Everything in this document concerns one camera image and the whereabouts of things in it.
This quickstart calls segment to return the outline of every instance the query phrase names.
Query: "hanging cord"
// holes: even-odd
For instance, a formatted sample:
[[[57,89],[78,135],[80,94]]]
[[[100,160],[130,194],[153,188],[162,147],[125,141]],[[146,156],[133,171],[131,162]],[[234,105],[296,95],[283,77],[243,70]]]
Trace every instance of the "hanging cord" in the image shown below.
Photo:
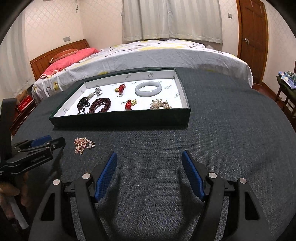
[[[77,3],[77,0],[75,0],[75,3],[76,3],[76,12],[78,11],[78,3]]]

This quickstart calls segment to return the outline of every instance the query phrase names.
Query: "silver screw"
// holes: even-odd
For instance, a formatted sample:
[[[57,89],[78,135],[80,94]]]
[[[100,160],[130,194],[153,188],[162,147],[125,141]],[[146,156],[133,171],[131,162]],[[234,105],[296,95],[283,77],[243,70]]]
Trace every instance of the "silver screw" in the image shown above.
[[[82,175],[82,178],[83,179],[89,179],[91,177],[91,175],[89,174],[89,173],[84,173],[83,175]]]
[[[246,183],[247,183],[247,180],[246,180],[246,179],[244,179],[243,177],[242,177],[242,178],[240,178],[240,179],[239,179],[239,181],[240,181],[240,183],[242,183],[242,184],[246,184]]]
[[[53,185],[59,185],[61,181],[59,179],[56,179],[52,182]]]
[[[214,173],[214,172],[210,172],[210,173],[209,173],[209,177],[210,177],[210,178],[216,178],[216,177],[217,177],[217,174]]]

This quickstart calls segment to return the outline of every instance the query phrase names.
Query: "pink blanket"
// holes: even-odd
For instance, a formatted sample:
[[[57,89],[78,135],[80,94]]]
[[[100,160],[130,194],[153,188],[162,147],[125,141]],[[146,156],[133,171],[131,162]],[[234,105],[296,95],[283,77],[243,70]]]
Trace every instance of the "pink blanket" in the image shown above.
[[[40,79],[45,79],[46,77],[52,76],[56,73],[59,73],[64,68],[69,67],[70,65],[79,62],[80,60],[83,60],[84,58],[92,55],[93,53],[98,53],[100,50],[97,50],[96,48],[88,48],[88,49],[82,49],[79,50],[76,54],[67,56],[63,59],[60,59],[53,64],[51,64],[45,72],[40,76]]]

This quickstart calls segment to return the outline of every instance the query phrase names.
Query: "dark gray tablecloth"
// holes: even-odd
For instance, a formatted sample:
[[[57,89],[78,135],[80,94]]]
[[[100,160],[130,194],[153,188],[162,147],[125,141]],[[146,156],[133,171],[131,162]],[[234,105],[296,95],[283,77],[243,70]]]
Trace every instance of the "dark gray tablecloth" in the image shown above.
[[[30,171],[33,203],[40,202],[53,179],[74,180],[113,150],[118,167],[98,205],[110,239],[189,240],[202,203],[182,168],[181,153],[188,149],[222,178],[244,177],[250,182],[275,240],[296,212],[296,134],[289,121],[273,100],[246,81],[201,70],[177,71],[192,108],[186,129],[57,130],[48,117],[80,81],[42,101],[13,141],[49,134],[63,136],[67,145],[60,158]],[[76,137],[93,140],[96,147],[77,155]],[[216,238],[221,238],[226,212],[227,205]],[[83,240],[77,214],[73,215]]]

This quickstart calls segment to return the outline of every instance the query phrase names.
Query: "wooden headboard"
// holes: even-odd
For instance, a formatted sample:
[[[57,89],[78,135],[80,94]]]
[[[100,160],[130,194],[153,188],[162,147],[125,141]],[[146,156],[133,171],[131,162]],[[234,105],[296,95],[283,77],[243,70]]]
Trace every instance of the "wooden headboard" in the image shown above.
[[[30,61],[33,74],[35,77],[35,80],[38,80],[39,77],[44,73],[44,71],[48,68],[49,61],[58,53],[68,50],[68,49],[85,49],[89,48],[89,44],[85,39],[79,40],[70,44],[66,44],[64,46],[58,47],[56,49],[53,49],[51,51],[48,51],[45,54],[40,55],[39,57],[33,59]]]

